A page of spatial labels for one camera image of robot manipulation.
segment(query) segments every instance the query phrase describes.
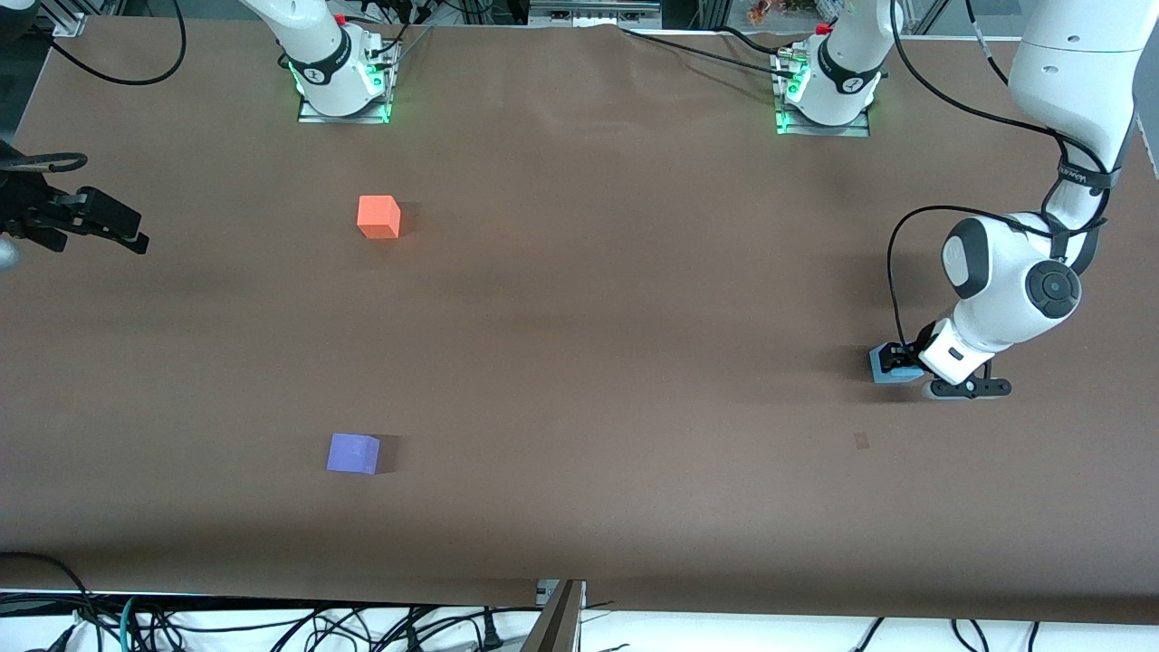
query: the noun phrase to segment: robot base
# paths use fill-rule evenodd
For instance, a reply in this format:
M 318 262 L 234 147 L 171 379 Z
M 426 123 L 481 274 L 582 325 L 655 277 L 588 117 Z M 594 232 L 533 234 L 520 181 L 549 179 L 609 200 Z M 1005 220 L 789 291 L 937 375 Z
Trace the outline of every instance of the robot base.
M 386 124 L 391 122 L 394 89 L 371 100 L 366 107 L 348 116 L 335 117 L 318 112 L 305 98 L 298 105 L 298 122 L 307 124 Z
M 367 32 L 369 47 L 381 47 L 382 37 Z M 320 112 L 305 96 L 298 104 L 298 122 L 306 124 L 387 124 L 391 122 L 391 109 L 394 107 L 394 86 L 399 80 L 399 54 L 401 45 L 395 43 L 386 47 L 377 57 L 366 59 L 366 78 L 382 93 L 373 97 L 362 110 L 348 116 L 331 116 Z
M 799 93 L 801 85 L 809 76 L 809 66 L 803 60 L 806 58 L 804 53 L 797 45 L 803 45 L 803 43 L 794 44 L 792 49 L 782 47 L 777 54 L 770 54 L 768 57 L 768 61 L 774 71 L 789 71 L 800 78 L 785 79 L 773 75 L 773 107 L 777 110 L 777 132 L 799 133 L 802 135 L 854 135 L 861 138 L 869 135 L 869 113 L 867 109 L 862 109 L 858 113 L 858 117 L 848 124 L 830 126 L 809 119 L 801 112 L 801 109 L 785 101 L 786 95 Z

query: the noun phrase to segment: light blue cube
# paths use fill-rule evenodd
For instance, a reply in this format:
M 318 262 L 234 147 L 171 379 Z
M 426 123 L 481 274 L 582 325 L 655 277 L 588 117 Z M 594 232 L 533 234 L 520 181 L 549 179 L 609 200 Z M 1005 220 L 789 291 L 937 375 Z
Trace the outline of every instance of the light blue cube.
M 334 433 L 327 471 L 373 476 L 378 470 L 378 438 Z

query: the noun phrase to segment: black cable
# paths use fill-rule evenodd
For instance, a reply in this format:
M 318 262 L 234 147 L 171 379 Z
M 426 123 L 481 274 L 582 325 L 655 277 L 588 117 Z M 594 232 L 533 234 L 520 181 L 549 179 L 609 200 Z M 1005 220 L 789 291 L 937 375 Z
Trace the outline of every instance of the black cable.
M 986 37 L 982 34 L 982 28 L 978 27 L 978 19 L 974 15 L 974 1 L 965 0 L 965 14 L 970 19 L 970 25 L 974 27 L 974 34 L 978 37 L 978 45 L 982 46 L 982 53 L 985 54 L 986 61 L 990 64 L 991 69 L 998 75 L 998 79 L 1003 80 L 1003 83 L 1009 86 L 1009 79 L 1006 78 L 1006 73 L 999 67 L 998 61 L 994 60 L 993 52 L 990 51 L 990 45 L 986 44 Z
M 1026 639 L 1026 652 L 1034 652 L 1034 639 L 1038 638 L 1038 621 L 1030 623 L 1030 638 Z
M 422 629 L 420 629 L 417 631 L 420 631 L 420 632 L 421 631 L 428 631 L 431 628 L 435 628 L 436 625 L 439 625 L 440 623 L 443 623 L 442 627 L 438 627 L 437 629 L 435 629 L 433 631 L 431 631 L 427 636 L 421 637 L 417 640 L 415 640 L 415 643 L 413 643 L 410 646 L 407 647 L 406 652 L 418 652 L 418 650 L 422 647 L 422 644 L 427 639 L 431 638 L 432 636 L 435 636 L 436 633 L 438 633 L 438 632 L 440 632 L 440 631 L 443 631 L 445 629 L 453 628 L 453 627 L 455 627 L 458 624 L 461 624 L 461 623 L 471 623 L 471 625 L 475 628 L 475 639 L 476 639 L 476 642 L 479 644 L 479 649 L 482 650 L 483 649 L 483 632 L 482 632 L 482 630 L 479 629 L 479 623 L 475 622 L 475 618 L 479 617 L 479 616 L 481 616 L 481 615 L 482 615 L 482 613 L 480 611 L 478 614 L 472 614 L 469 616 L 452 616 L 450 618 L 443 618 L 440 621 L 435 621 L 433 623 L 424 625 Z
M 380 638 L 378 643 L 371 646 L 370 652 L 382 652 L 389 644 L 394 643 L 398 637 L 402 636 L 408 627 L 414 627 L 415 623 L 427 617 L 429 614 L 435 611 L 435 609 L 436 607 L 411 607 L 406 617 L 395 623 L 393 628 L 382 635 L 382 638 Z
M 970 620 L 970 624 L 974 625 L 974 631 L 978 632 L 978 639 L 982 640 L 981 652 L 990 652 L 990 643 L 986 642 L 986 635 L 982 633 L 982 625 L 979 625 L 978 621 L 975 620 Z M 970 645 L 964 638 L 962 638 L 962 632 L 957 631 L 957 618 L 950 618 L 949 628 L 954 630 L 954 637 L 957 638 L 957 642 L 961 643 L 963 647 L 970 652 L 979 652 L 978 649 Z
M 642 38 L 644 41 L 651 41 L 653 43 L 658 43 L 661 45 L 668 45 L 669 47 L 676 47 L 677 50 L 684 50 L 685 52 L 692 52 L 693 54 L 700 54 L 701 57 L 708 57 L 709 59 L 716 59 L 717 61 L 724 61 L 726 64 L 732 64 L 732 65 L 741 66 L 741 67 L 744 67 L 744 68 L 755 69 L 757 72 L 763 72 L 765 74 L 772 74 L 772 75 L 775 75 L 775 76 L 783 76 L 786 79 L 789 79 L 789 78 L 793 76 L 793 73 L 790 73 L 788 71 L 777 71 L 777 69 L 772 69 L 772 68 L 768 68 L 768 67 L 765 67 L 765 66 L 758 66 L 756 64 L 750 64 L 748 61 L 741 61 L 741 60 L 737 60 L 737 59 L 730 59 L 728 57 L 722 57 L 721 54 L 716 54 L 714 52 L 706 52 L 705 50 L 698 50 L 695 47 L 690 47 L 687 45 L 681 45 L 680 43 L 672 43 L 671 41 L 664 41 L 663 38 L 656 38 L 655 36 L 649 36 L 647 34 L 635 32 L 635 31 L 632 31 L 629 29 L 624 29 L 622 27 L 620 28 L 620 31 L 622 31 L 624 34 L 627 34 L 628 36 L 634 36 L 636 38 Z
M 80 152 L 58 152 L 54 154 L 36 154 L 32 156 L 0 160 L 0 170 L 37 173 L 72 171 L 85 167 L 87 162 L 88 156 Z
M 743 31 L 741 31 L 741 30 L 738 30 L 736 28 L 729 27 L 727 24 L 722 24 L 722 25 L 713 29 L 713 31 L 723 31 L 723 32 L 727 32 L 727 34 L 731 34 L 732 36 L 739 38 L 741 43 L 744 43 L 745 45 L 748 45 L 749 47 L 752 47 L 753 50 L 756 50 L 758 52 L 764 52 L 765 54 L 775 54 L 777 53 L 777 50 L 774 47 L 765 47 L 760 43 L 757 43 L 756 41 L 749 38 L 748 36 L 745 36 L 745 34 Z
M 285 625 L 292 625 L 299 621 L 301 621 L 301 618 L 294 618 L 292 621 L 282 621 L 278 623 L 263 623 L 260 625 L 241 625 L 235 628 L 187 628 L 184 625 L 174 624 L 173 629 L 177 631 L 188 631 L 190 633 L 229 633 L 234 631 L 254 631 L 258 629 L 280 628 Z
M 270 652 L 282 652 L 282 650 L 285 649 L 286 644 L 290 643 L 290 639 L 293 638 L 293 635 L 298 633 L 298 630 L 306 627 L 306 623 L 313 621 L 314 617 L 321 613 L 322 609 L 314 609 L 313 611 L 309 613 L 309 615 L 302 617 L 301 620 L 294 621 L 293 627 L 283 632 L 282 638 L 278 638 L 277 642 L 274 643 L 274 646 L 270 647 Z
M 32 28 L 36 30 L 36 34 L 41 35 L 42 38 L 49 42 L 50 47 L 52 47 L 57 52 L 60 52 L 61 57 L 68 59 L 70 61 L 73 63 L 73 65 L 92 74 L 93 76 L 103 79 L 104 81 L 109 81 L 111 83 L 119 83 L 122 86 L 150 86 L 153 83 L 160 83 L 166 79 L 173 76 L 173 73 L 177 72 L 177 68 L 181 67 L 182 61 L 185 60 L 185 47 L 189 45 L 189 39 L 185 35 L 185 19 L 184 16 L 181 15 L 181 5 L 177 3 L 177 0 L 170 0 L 170 1 L 173 2 L 173 10 L 177 15 L 177 29 L 181 31 L 181 50 L 177 52 L 177 60 L 174 61 L 172 66 L 169 66 L 169 69 L 150 79 L 119 79 L 116 76 L 110 76 L 108 74 L 104 74 L 103 72 L 93 68 L 85 61 L 81 61 L 76 57 L 68 53 L 67 50 L 57 44 L 57 42 L 52 38 L 51 35 L 49 35 L 39 27 L 32 25 Z
M 407 28 L 408 28 L 408 27 L 410 27 L 410 23 L 402 23 L 402 29 L 400 29 L 400 30 L 399 30 L 399 34 L 398 34 L 398 36 L 395 36 L 393 41 L 391 41 L 391 42 L 389 42 L 389 43 L 387 43 L 386 45 L 384 45 L 384 46 L 379 47 L 378 50 L 371 50 L 371 52 L 370 52 L 370 56 L 371 56 L 371 58 L 373 58 L 373 57 L 378 57 L 378 56 L 379 56 L 379 54 L 381 54 L 382 52 L 386 52 L 386 51 L 387 51 L 387 50 L 389 50 L 391 47 L 394 47 L 395 45 L 398 45 L 398 44 L 399 44 L 399 42 L 400 42 L 400 41 L 402 41 L 402 36 L 403 36 L 404 34 L 407 34 Z
M 873 624 L 869 625 L 869 630 L 866 631 L 866 635 L 861 637 L 861 644 L 854 647 L 853 652 L 865 652 L 866 649 L 869 647 L 869 642 L 873 640 L 873 635 L 877 633 L 877 628 L 880 628 L 884 622 L 884 617 L 876 618 Z
M 482 9 L 474 10 L 474 9 L 467 9 L 466 7 L 455 7 L 454 5 L 451 3 L 451 0 L 443 0 L 443 3 L 446 5 L 447 7 L 451 7 L 455 12 L 459 12 L 460 14 L 462 14 L 465 16 L 484 16 L 487 14 L 490 14 L 491 13 L 491 7 L 495 6 L 494 2 L 490 2 L 486 7 L 483 7 Z
M 314 633 L 311 635 L 311 636 L 312 637 L 316 637 L 316 638 L 314 639 L 314 644 L 313 645 L 307 645 L 305 647 L 305 652 L 316 652 L 319 644 L 322 643 L 322 639 L 325 639 L 327 636 L 330 636 L 331 633 L 337 635 L 337 636 L 347 636 L 345 633 L 340 632 L 337 630 L 342 627 L 342 623 L 349 621 L 350 618 L 353 618 L 355 615 L 358 614 L 358 611 L 363 611 L 363 610 L 365 610 L 365 607 L 351 609 L 349 614 L 347 614 L 345 616 L 338 618 L 336 622 L 330 622 L 326 617 L 321 617 L 321 620 L 323 622 L 329 623 L 329 625 L 330 625 L 328 629 L 326 629 L 325 631 L 322 631 L 321 635 L 319 635 L 318 618 L 313 618 L 312 622 L 314 623 Z M 351 640 L 351 643 L 353 642 L 353 639 L 351 639 L 349 636 L 347 636 L 347 638 L 349 640 Z
M 83 602 L 83 607 L 87 611 L 86 615 L 88 617 L 92 617 L 93 622 L 100 618 L 100 613 L 97 611 L 96 606 L 93 603 L 93 599 L 88 592 L 88 588 L 85 587 L 85 583 L 80 581 L 80 578 L 76 576 L 76 573 L 74 573 L 73 570 L 70 569 L 68 565 L 65 564 L 64 562 L 57 559 L 56 557 L 49 557 L 48 555 L 41 555 L 38 552 L 24 552 L 20 550 L 9 550 L 0 552 L 0 559 L 27 559 L 30 562 L 39 562 L 42 564 L 54 566 L 57 570 L 67 576 L 68 581 L 71 581 L 73 586 L 76 587 L 76 593 L 80 594 L 80 598 Z M 104 651 L 104 635 L 101 632 L 100 624 L 97 624 L 97 630 L 96 630 L 96 650 L 97 652 Z
M 1065 141 L 1066 144 L 1071 145 L 1072 147 L 1079 149 L 1080 152 L 1083 152 L 1087 156 L 1089 156 L 1091 160 L 1094 161 L 1094 163 L 1099 167 L 1099 171 L 1101 171 L 1103 174 L 1107 173 L 1107 166 L 1105 166 L 1103 162 L 1101 160 L 1099 160 L 1099 156 L 1095 155 L 1094 151 L 1091 147 L 1084 145 L 1083 142 L 1079 142 L 1078 140 L 1076 140 L 1076 139 L 1073 139 L 1073 138 L 1071 138 L 1069 135 L 1059 133 L 1059 132 L 1055 131 L 1054 129 L 1048 129 L 1045 126 L 1038 126 L 1037 124 L 1030 124 L 1028 122 L 1012 119 L 1012 118 L 1008 118 L 1008 117 L 996 116 L 994 113 L 990 113 L 990 112 L 986 112 L 986 111 L 983 111 L 983 110 L 979 110 L 979 109 L 975 109 L 974 107 L 970 107 L 970 105 L 967 105 L 967 104 L 964 104 L 962 102 L 958 102 L 954 97 L 950 97 L 949 95 L 942 93 L 940 89 L 938 89 L 936 86 L 934 86 L 933 83 L 930 83 L 930 81 L 927 81 L 926 78 L 921 76 L 921 73 L 919 73 L 918 69 L 916 67 L 913 67 L 913 63 L 910 61 L 910 57 L 905 53 L 905 46 L 902 45 L 902 35 L 901 35 L 901 32 L 897 29 L 897 3 L 896 2 L 890 2 L 890 5 L 889 5 L 889 21 L 890 21 L 890 24 L 892 25 L 894 46 L 897 47 L 897 56 L 902 59 L 902 64 L 904 64 L 905 68 L 907 71 L 910 71 L 910 74 L 913 75 L 913 79 L 917 79 L 918 82 L 921 83 L 921 86 L 924 86 L 926 88 L 926 90 L 930 90 L 931 93 L 933 93 L 939 100 L 941 100 L 941 101 L 950 104 L 952 107 L 954 107 L 956 109 L 965 111 L 965 112 L 968 112 L 968 113 L 970 113 L 972 116 L 977 116 L 977 117 L 981 117 L 981 118 L 984 118 L 984 119 L 989 119 L 991 122 L 997 122 L 999 124 L 1006 124 L 1006 125 L 1009 125 L 1009 126 L 1018 126 L 1019 129 L 1026 129 L 1027 131 L 1033 131 L 1035 133 L 1042 133 L 1044 135 L 1050 135 L 1051 138 L 1055 138 L 1056 140 L 1060 139 L 1060 140 Z

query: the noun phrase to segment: table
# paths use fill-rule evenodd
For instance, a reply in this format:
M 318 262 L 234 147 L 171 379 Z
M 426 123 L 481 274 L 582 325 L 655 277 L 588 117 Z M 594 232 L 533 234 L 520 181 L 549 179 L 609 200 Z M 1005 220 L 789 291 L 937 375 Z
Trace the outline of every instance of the table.
M 635 609 L 1159 621 L 1139 142 L 1078 313 L 996 361 L 1014 396 L 928 403 L 865 362 L 892 224 L 1033 208 L 1056 149 L 892 59 L 873 135 L 821 139 L 775 133 L 759 73 L 613 28 L 437 29 L 392 124 L 299 125 L 262 24 L 189 38 L 146 88 L 51 57 L 21 125 L 153 241 L 25 246 L 0 278 L 6 548 L 96 589 L 527 603 L 581 577 Z M 145 76 L 175 42 L 100 19 L 67 45 Z M 910 49 L 1015 110 L 974 43 Z M 403 237 L 360 235 L 364 193 Z M 953 302 L 954 219 L 901 237 L 912 332 Z M 388 437 L 394 471 L 327 472 L 335 432 Z

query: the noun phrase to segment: foam block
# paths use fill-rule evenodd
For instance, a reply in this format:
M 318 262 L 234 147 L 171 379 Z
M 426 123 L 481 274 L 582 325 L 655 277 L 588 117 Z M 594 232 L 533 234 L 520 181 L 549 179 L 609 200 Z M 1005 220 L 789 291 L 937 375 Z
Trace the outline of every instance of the foam block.
M 391 195 L 358 197 L 358 228 L 371 240 L 398 237 L 402 211 Z
M 371 435 L 334 433 L 326 470 L 373 476 L 378 470 L 378 438 Z

